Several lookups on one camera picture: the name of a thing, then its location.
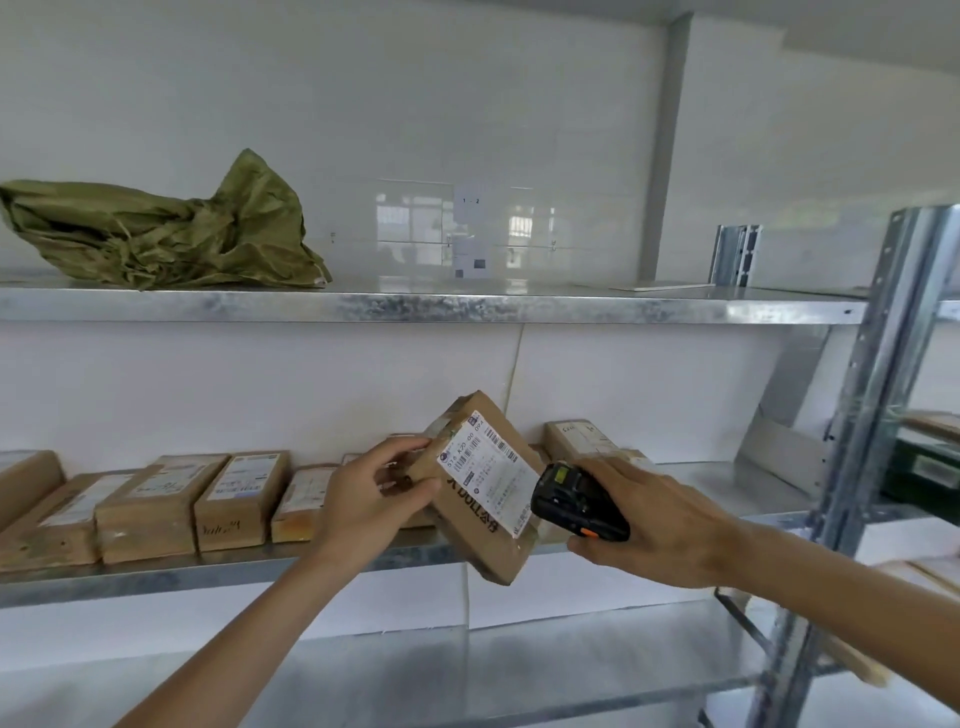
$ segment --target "brown cardboard box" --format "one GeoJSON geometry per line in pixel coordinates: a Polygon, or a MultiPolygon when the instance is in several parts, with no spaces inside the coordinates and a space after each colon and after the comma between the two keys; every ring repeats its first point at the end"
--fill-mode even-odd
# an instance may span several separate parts
{"type": "Polygon", "coordinates": [[[163,455],[97,506],[105,564],[197,552],[193,504],[229,455],[163,455]]]}
{"type": "Polygon", "coordinates": [[[546,448],[543,445],[531,445],[530,449],[540,456],[540,460],[543,461],[543,465],[549,465],[553,462],[553,458],[550,457],[550,453],[546,451],[546,448]]]}
{"type": "Polygon", "coordinates": [[[323,463],[298,469],[270,521],[270,537],[275,544],[310,541],[320,524],[326,486],[338,465],[323,463]]]}
{"type": "Polygon", "coordinates": [[[960,415],[912,410],[903,415],[902,422],[910,429],[960,445],[960,415]]]}
{"type": "Polygon", "coordinates": [[[457,399],[426,432],[433,442],[404,459],[401,486],[443,480],[427,516],[484,578],[510,584],[537,542],[540,457],[483,392],[457,399]]]}
{"type": "Polygon", "coordinates": [[[0,452],[0,531],[62,484],[63,471],[52,450],[0,452]]]}
{"type": "Polygon", "coordinates": [[[84,473],[61,485],[0,534],[0,570],[97,563],[94,509],[137,473],[84,473]]]}
{"type": "Polygon", "coordinates": [[[200,551],[265,544],[289,470],[286,450],[231,457],[193,506],[200,551]]]}
{"type": "Polygon", "coordinates": [[[543,446],[554,460],[615,455],[619,448],[590,420],[560,420],[543,426],[543,446]]]}

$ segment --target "handheld barcode scanner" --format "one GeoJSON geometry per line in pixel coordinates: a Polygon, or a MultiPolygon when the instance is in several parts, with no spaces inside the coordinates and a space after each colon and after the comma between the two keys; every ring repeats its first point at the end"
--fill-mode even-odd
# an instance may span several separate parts
{"type": "Polygon", "coordinates": [[[630,525],[597,479],[563,461],[553,463],[540,476],[530,510],[578,536],[604,541],[630,538],[630,525]]]}

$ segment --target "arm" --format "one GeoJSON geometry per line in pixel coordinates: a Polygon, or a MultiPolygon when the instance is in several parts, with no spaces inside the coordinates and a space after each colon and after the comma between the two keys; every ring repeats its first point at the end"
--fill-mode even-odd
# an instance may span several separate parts
{"type": "Polygon", "coordinates": [[[615,458],[579,465],[603,484],[631,535],[622,544],[574,537],[574,553],[673,586],[770,599],[960,710],[960,602],[735,519],[671,477],[615,458]]]}
{"type": "Polygon", "coordinates": [[[115,728],[238,725],[303,630],[437,494],[436,480],[392,497],[376,485],[397,455],[427,442],[387,440],[337,470],[307,553],[115,728]]]}

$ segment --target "hand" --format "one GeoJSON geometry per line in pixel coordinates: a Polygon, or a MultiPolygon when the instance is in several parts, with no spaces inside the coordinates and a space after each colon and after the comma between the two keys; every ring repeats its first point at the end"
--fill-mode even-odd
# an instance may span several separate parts
{"type": "Polygon", "coordinates": [[[729,586],[743,550],[745,524],[672,477],[620,458],[585,459],[630,524],[622,543],[572,537],[567,547],[588,561],[675,587],[729,586]]]}
{"type": "Polygon", "coordinates": [[[405,493],[383,495],[387,466],[403,452],[426,447],[426,437],[392,437],[338,468],[330,477],[314,548],[363,569],[390,545],[400,527],[440,491],[437,478],[422,480],[405,493]]]}

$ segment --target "metal shelf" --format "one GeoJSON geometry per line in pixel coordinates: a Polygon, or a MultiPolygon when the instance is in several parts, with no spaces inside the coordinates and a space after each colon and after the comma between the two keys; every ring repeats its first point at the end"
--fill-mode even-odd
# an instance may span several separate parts
{"type": "Polygon", "coordinates": [[[528,280],[337,280],[323,290],[131,291],[0,273],[0,321],[858,324],[858,298],[761,288],[631,292],[528,280]]]}
{"type": "MultiPolygon", "coordinates": [[[[45,694],[68,699],[16,700],[25,706],[24,725],[65,725],[76,715],[87,725],[112,725],[188,657],[7,673],[0,695],[32,694],[42,680],[45,694]]],[[[684,698],[695,703],[754,684],[762,667],[761,650],[715,599],[479,630],[305,640],[243,725],[509,728],[684,698]]]]}
{"type": "MultiPolygon", "coordinates": [[[[804,525],[809,497],[748,461],[680,463],[661,468],[740,518],[780,528],[804,525]]],[[[565,540],[566,534],[557,529],[538,544],[534,553],[565,550],[565,540]]],[[[100,564],[4,573],[0,574],[0,608],[270,582],[305,548],[300,544],[267,544],[110,567],[100,564]]],[[[369,570],[458,561],[450,544],[433,528],[413,528],[400,531],[369,570]]]]}

